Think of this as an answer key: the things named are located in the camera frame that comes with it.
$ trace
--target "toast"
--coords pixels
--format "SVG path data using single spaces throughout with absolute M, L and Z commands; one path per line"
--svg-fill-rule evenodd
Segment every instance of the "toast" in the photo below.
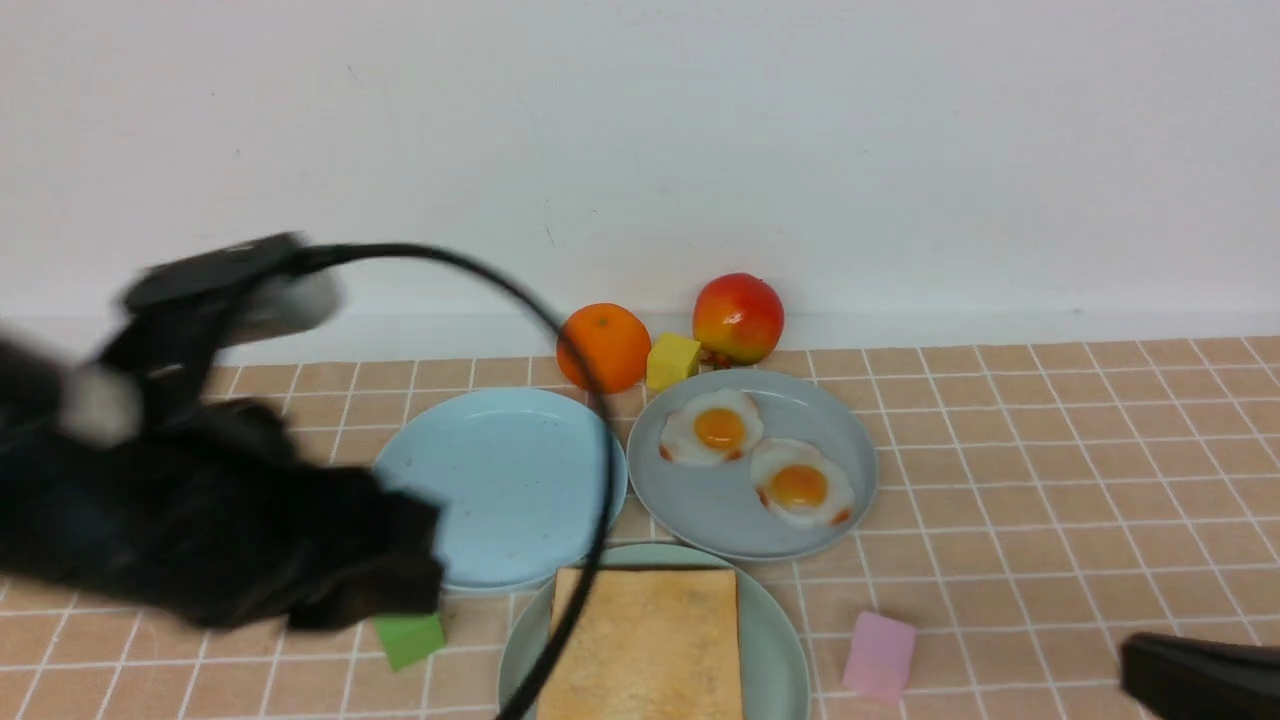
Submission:
M 556 574 L 552 628 L 580 570 Z M 602 570 L 538 720 L 742 720 L 737 573 Z

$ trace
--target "sponge block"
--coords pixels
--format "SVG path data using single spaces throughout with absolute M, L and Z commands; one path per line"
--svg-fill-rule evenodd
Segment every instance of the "sponge block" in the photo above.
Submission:
M 863 612 L 840 684 L 860 696 L 897 705 L 906 689 L 915 652 L 915 628 L 874 612 Z
M 392 670 L 399 671 L 444 647 L 439 615 L 384 615 L 374 618 L 374 629 Z
M 698 374 L 698 359 L 703 346 L 696 340 L 689 340 L 673 333 L 662 333 L 649 351 L 644 384 L 654 392 Z

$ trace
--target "red apple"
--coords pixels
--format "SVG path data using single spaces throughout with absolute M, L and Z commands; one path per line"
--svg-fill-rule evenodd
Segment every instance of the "red apple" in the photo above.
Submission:
M 694 340 L 714 365 L 754 365 L 778 346 L 785 320 L 772 287 L 746 273 L 732 273 L 698 293 Z

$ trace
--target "egg yolk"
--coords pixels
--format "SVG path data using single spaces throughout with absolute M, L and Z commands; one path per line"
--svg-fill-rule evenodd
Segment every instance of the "egg yolk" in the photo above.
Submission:
M 713 450 L 732 450 L 746 439 L 746 425 L 726 407 L 704 410 L 694 419 L 694 434 Z
M 783 507 L 817 507 L 827 500 L 827 477 L 809 465 L 787 465 L 771 486 L 773 500 Z

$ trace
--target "green cube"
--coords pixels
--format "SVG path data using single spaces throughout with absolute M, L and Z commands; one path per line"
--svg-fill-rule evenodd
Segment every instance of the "green cube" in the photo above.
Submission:
M 374 629 L 393 671 L 399 671 L 444 647 L 439 615 L 383 615 Z

